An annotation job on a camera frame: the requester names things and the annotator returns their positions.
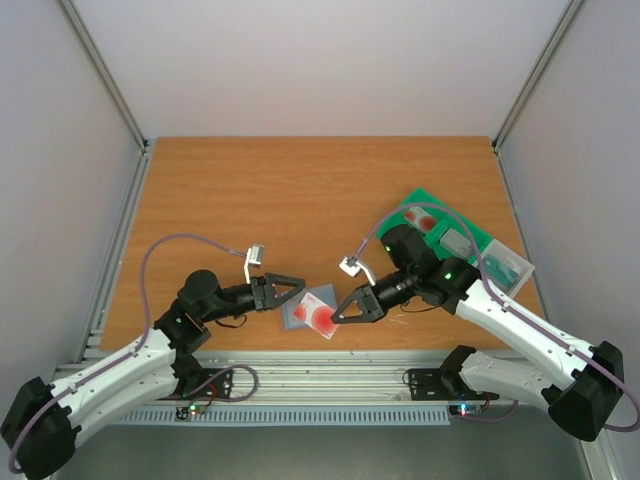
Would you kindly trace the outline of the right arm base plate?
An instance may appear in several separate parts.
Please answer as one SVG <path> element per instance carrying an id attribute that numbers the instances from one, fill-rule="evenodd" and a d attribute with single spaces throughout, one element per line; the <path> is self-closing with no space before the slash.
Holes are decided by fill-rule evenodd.
<path id="1" fill-rule="evenodd" d="M 470 390 L 462 386 L 457 390 L 447 387 L 439 369 L 412 368 L 402 374 L 402 382 L 408 387 L 412 401 L 481 401 L 498 400 L 499 395 Z"/>

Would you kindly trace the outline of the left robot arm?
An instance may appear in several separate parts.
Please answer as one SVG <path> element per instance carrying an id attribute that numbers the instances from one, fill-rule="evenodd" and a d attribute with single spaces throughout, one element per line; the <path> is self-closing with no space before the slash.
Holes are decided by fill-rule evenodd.
<path id="1" fill-rule="evenodd" d="M 49 477 L 84 441 L 149 402 L 193 400 L 205 389 L 228 399 L 228 389 L 215 384 L 228 370 L 207 371 L 194 356 L 211 336 L 207 323 L 274 310 L 305 286 L 266 273 L 223 288 L 213 272 L 193 272 L 169 309 L 129 345 L 54 382 L 36 377 L 22 385 L 1 425 L 10 472 Z"/>

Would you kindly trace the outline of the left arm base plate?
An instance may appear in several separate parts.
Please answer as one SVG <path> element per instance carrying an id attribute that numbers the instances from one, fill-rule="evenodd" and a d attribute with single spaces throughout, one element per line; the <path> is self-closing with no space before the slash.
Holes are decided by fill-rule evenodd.
<path id="1" fill-rule="evenodd" d="M 210 398 L 228 399 L 233 380 L 231 369 L 199 368 L 179 379 L 169 400 L 199 400 Z"/>

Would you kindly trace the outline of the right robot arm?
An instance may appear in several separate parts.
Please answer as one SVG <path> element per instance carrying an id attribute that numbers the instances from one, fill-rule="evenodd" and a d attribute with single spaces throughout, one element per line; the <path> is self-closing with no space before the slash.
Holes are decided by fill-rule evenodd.
<path id="1" fill-rule="evenodd" d="M 374 323 L 415 297 L 500 339 L 526 364 L 500 360 L 473 347 L 453 349 L 439 368 L 448 399 L 496 394 L 546 411 L 566 433 L 592 442 L 620 401 L 622 352 L 555 328 L 483 279 L 466 260 L 439 259 L 420 233 L 402 224 L 381 237 L 395 271 L 356 288 L 332 316 L 336 324 Z"/>

